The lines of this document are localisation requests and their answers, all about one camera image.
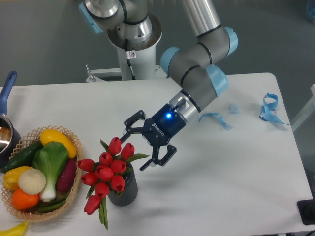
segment pot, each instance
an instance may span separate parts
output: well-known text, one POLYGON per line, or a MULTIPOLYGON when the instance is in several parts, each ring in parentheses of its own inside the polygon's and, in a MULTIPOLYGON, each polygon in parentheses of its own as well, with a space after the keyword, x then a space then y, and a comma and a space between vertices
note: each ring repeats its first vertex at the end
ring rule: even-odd
POLYGON ((132 168, 132 172, 126 174, 126 176, 123 175, 123 178, 125 179, 125 189, 123 190, 121 195, 118 196, 114 191, 110 191, 108 193, 109 200, 113 204, 121 207, 127 206, 132 203, 138 194, 138 185, 133 167, 131 164, 128 166, 132 168))
POLYGON ((6 117, 7 100, 16 77, 17 73, 11 71, 0 93, 0 168, 8 163, 12 151, 21 139, 20 134, 6 117))

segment yellow banana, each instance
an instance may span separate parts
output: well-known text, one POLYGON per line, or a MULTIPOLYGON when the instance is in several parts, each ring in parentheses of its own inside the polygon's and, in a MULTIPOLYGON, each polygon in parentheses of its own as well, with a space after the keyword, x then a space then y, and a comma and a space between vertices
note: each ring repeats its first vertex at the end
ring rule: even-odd
POLYGON ((0 236, 22 236, 28 227, 28 222, 24 221, 11 229, 0 231, 0 236))

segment blue string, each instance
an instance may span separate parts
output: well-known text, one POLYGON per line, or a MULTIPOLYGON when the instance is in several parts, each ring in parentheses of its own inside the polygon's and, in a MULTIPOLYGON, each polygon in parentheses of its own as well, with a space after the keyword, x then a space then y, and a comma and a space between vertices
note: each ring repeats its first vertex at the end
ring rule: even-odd
POLYGON ((273 112, 276 113, 275 108, 278 105, 278 96, 274 95, 274 94, 270 94, 267 93, 265 95, 265 97, 263 98, 263 103, 264 105, 261 107, 261 112, 259 115, 259 118, 262 119, 263 121, 267 121, 267 122, 272 122, 272 123, 279 123, 279 124, 287 124, 287 123, 283 123, 276 114, 273 114, 273 112), (272 98, 275 101, 272 103, 267 103, 265 98, 272 98))
POLYGON ((218 119, 218 121, 220 122, 220 124, 225 128, 225 129, 231 129, 232 125, 229 125, 227 123, 224 122, 223 117, 219 114, 219 113, 205 113, 203 114, 200 118, 199 118, 199 122, 201 122, 203 117, 215 117, 218 119))

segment yellow pepper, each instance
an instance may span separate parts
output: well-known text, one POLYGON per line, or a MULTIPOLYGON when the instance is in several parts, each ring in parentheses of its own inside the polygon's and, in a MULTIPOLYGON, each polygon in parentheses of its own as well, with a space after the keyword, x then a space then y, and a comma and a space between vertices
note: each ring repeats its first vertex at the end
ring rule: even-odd
POLYGON ((0 231, 0 236, 22 236, 26 231, 28 224, 27 221, 24 221, 11 229, 0 231))
POLYGON ((24 171, 31 169, 30 166, 21 166, 7 171, 3 176, 3 185, 7 189, 17 190, 19 188, 19 177, 24 171))
POLYGON ((39 139, 43 145, 53 141, 62 143, 67 149, 70 159, 77 155, 77 148, 75 145, 66 135, 64 135, 62 132, 59 132, 58 130, 46 129, 40 134, 39 139))

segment orange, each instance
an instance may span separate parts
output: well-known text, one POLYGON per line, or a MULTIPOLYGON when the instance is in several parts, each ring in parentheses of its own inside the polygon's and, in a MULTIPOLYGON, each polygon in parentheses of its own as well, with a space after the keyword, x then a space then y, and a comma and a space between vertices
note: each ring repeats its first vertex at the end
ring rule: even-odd
POLYGON ((35 206, 39 201, 39 194, 30 195, 17 189, 12 195, 12 205, 17 210, 25 210, 35 206))

